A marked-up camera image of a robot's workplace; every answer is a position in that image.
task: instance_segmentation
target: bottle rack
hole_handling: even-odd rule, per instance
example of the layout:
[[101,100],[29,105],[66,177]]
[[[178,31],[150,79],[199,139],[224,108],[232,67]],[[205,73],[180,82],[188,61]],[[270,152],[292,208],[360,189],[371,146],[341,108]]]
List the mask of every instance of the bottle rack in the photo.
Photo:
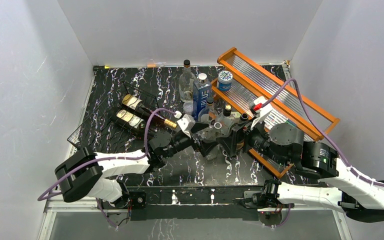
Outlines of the bottle rack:
[[[111,116],[123,109],[121,104],[127,94],[140,99],[143,105],[152,111],[159,108],[157,98],[127,82],[123,83],[123,87],[119,91],[117,92],[119,98],[111,100],[107,96],[100,100],[96,106],[88,105],[83,122],[67,138],[67,141],[77,149],[91,147],[94,151],[100,153],[122,152],[127,145],[135,145],[138,149],[143,148],[144,136],[134,136],[132,134],[132,127],[135,127],[135,125],[131,126],[127,122],[122,125],[117,124],[111,119]],[[134,111],[134,114],[144,119],[136,111]]]

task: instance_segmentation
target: cable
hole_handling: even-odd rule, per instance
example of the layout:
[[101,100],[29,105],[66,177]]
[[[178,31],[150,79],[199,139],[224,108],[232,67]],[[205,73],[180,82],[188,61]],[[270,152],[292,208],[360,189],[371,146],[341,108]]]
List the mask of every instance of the cable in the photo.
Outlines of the cable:
[[304,113],[305,115],[307,116],[308,120],[310,121],[310,123],[315,127],[315,129],[317,129],[317,131],[319,131],[321,133],[321,135],[323,135],[323,137],[333,146],[333,148],[338,152],[340,158],[342,159],[343,163],[350,168],[350,172],[356,176],[356,177],[359,177],[359,179],[363,180],[365,183],[368,183],[368,184],[374,184],[376,186],[380,186],[380,187],[384,187],[384,183],[381,183],[381,182],[377,182],[377,181],[373,181],[371,179],[368,179],[366,178],[365,176],[362,176],[362,175],[359,175],[358,172],[354,169],[354,167],[351,166],[350,162],[347,160],[347,158],[345,157],[344,153],[341,151],[341,149],[338,147],[338,145],[324,132],[324,130],[322,130],[313,120],[313,118],[310,116],[310,114],[308,113],[307,111],[307,107],[305,106],[305,103],[303,101],[303,98],[301,96],[301,93],[300,93],[300,89],[298,88],[298,83],[297,83],[297,80],[295,80],[295,78],[290,78],[288,80],[286,80],[284,82],[284,84],[277,90],[276,93],[273,94],[273,96],[270,97],[269,100],[267,100],[262,106],[261,108],[264,108],[265,106],[267,106],[269,103],[271,103],[278,95],[279,93],[285,89],[285,87],[290,83],[290,82],[293,82],[293,84],[295,85],[295,89],[296,89],[296,95],[298,96],[298,99],[299,99],[299,103],[301,104],[302,106],[302,109],[304,110]]
[[121,220],[121,222],[117,225],[117,227],[120,227],[120,225],[121,225],[124,221],[126,221],[127,219],[130,219],[130,217],[126,217],[125,219]]
[[[149,150],[148,150],[148,130],[150,129],[152,118],[155,116],[155,114],[157,114],[160,111],[165,111],[165,112],[168,112],[168,113],[173,114],[173,115],[176,114],[175,112],[173,112],[171,110],[168,110],[168,109],[165,109],[165,108],[157,108],[155,111],[153,111],[151,113],[151,115],[149,116],[149,119],[146,122],[146,127],[145,127],[145,137],[144,137],[144,140],[143,140],[144,141],[144,145],[145,145],[145,153],[142,156],[136,156],[136,157],[127,157],[126,156],[126,157],[123,157],[122,159],[125,159],[125,160],[140,160],[140,159],[143,159],[143,158],[148,156],[148,153],[149,153]],[[117,159],[117,157],[115,157],[115,156],[103,157],[103,158],[99,158],[99,159],[92,159],[90,161],[87,161],[87,162],[79,165],[78,167],[74,168],[73,170],[69,171],[67,174],[62,176],[60,179],[58,179],[52,186],[50,186],[47,190],[45,190],[45,192],[43,192],[37,198],[37,200],[38,201],[43,201],[43,200],[50,199],[52,197],[55,197],[57,195],[62,194],[61,192],[53,192],[53,193],[51,193],[51,191],[56,186],[58,186],[62,181],[66,180],[69,176],[71,176],[72,174],[74,174],[78,170],[80,170],[80,169],[82,169],[82,168],[84,168],[84,167],[86,167],[86,166],[88,166],[90,164],[93,164],[93,163],[97,163],[97,162],[101,162],[101,161],[107,161],[107,160],[115,160],[115,159]]]
[[98,209],[100,210],[100,212],[102,213],[102,215],[104,216],[104,218],[108,221],[108,223],[110,225],[112,225],[115,229],[118,229],[119,226],[117,224],[115,224],[113,221],[111,221],[111,219],[108,217],[108,215],[104,212],[104,209],[102,209],[102,206],[101,204],[99,203],[99,200],[98,198],[95,198],[96,199],[96,204],[98,206]]
[[291,213],[291,205],[289,204],[289,207],[287,208],[287,214],[286,214],[285,220],[283,222],[279,223],[279,225],[275,225],[274,227],[277,228],[277,227],[284,225],[286,223],[286,221],[289,219],[290,213]]
[[278,213],[282,212],[282,209],[284,209],[284,205],[280,204],[280,209],[279,209]]

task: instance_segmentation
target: clear glass bottle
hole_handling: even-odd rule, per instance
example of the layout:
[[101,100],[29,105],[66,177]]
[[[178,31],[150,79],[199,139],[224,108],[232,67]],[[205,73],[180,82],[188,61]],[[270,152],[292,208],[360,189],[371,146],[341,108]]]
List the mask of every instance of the clear glass bottle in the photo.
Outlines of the clear glass bottle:
[[207,138],[207,134],[212,130],[214,125],[214,120],[216,119],[216,111],[214,110],[214,99],[213,97],[208,97],[206,99],[205,108],[198,114],[198,122],[207,123],[209,126],[202,130],[199,134],[203,139]]
[[[210,131],[207,133],[204,142],[214,142],[216,138],[220,135],[220,128],[222,125],[219,122],[215,122]],[[220,145],[215,146],[208,154],[205,156],[207,161],[211,161],[217,158],[220,154]]]
[[198,122],[210,124],[213,120],[216,119],[216,111],[214,111],[214,98],[209,96],[206,99],[206,106],[198,114]]
[[183,61],[183,73],[178,80],[178,87],[180,92],[180,100],[182,102],[192,102],[193,100],[193,84],[197,77],[192,73],[191,62],[186,59]]
[[232,116],[231,113],[232,113],[232,106],[229,104],[226,104],[224,106],[223,112],[220,113],[215,118],[215,121],[221,124],[221,129],[220,129],[221,135],[224,135],[224,136],[229,135],[233,125],[236,123],[235,117]]

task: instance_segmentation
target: floor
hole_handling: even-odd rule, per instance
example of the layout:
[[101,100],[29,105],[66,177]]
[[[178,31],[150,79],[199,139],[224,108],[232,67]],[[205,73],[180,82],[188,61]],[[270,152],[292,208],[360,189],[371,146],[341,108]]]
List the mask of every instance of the floor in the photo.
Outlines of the floor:
[[[263,67],[281,80],[286,80],[282,65],[263,65]],[[105,110],[110,109],[122,97],[123,82],[126,81],[154,95],[159,107],[182,111],[177,88],[177,79],[182,74],[182,69],[182,67],[97,68],[83,119],[85,122],[82,125],[83,132],[95,134],[79,136],[80,143],[104,153],[143,148],[143,141],[131,135],[123,139],[115,137],[121,130],[105,117]],[[193,67],[192,71],[196,75],[206,73],[208,79],[212,80],[222,69],[222,66],[198,66]],[[218,112],[221,112],[223,105],[222,100],[215,103]],[[273,178],[271,173],[248,153],[229,158],[220,149],[218,158],[207,161],[200,153],[194,152],[189,147],[165,161],[166,165],[153,173],[126,174],[120,178],[131,187],[262,185],[266,179]],[[287,183],[308,183],[306,178],[295,176],[292,172],[288,172],[283,178],[282,181]]]
[[108,229],[99,212],[58,212],[51,240],[338,240],[340,232],[331,210],[292,211],[288,222],[276,229],[242,219],[155,219],[130,221],[118,231]]

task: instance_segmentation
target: black bottle cap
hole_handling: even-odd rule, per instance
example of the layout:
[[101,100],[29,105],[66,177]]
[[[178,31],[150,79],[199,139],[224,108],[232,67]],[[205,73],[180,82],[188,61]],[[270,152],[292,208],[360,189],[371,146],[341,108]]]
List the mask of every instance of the black bottle cap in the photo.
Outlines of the black bottle cap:
[[240,120],[245,122],[246,120],[248,120],[248,114],[246,113],[242,113],[242,115],[240,115]]
[[226,104],[224,106],[223,115],[226,117],[229,117],[231,115],[231,113],[232,113],[232,106],[229,104]]
[[185,66],[186,68],[189,68],[191,66],[191,61],[189,61],[188,59],[184,60],[183,66]]
[[207,104],[213,104],[214,103],[214,98],[212,96],[209,96],[207,99],[206,99],[206,103]]

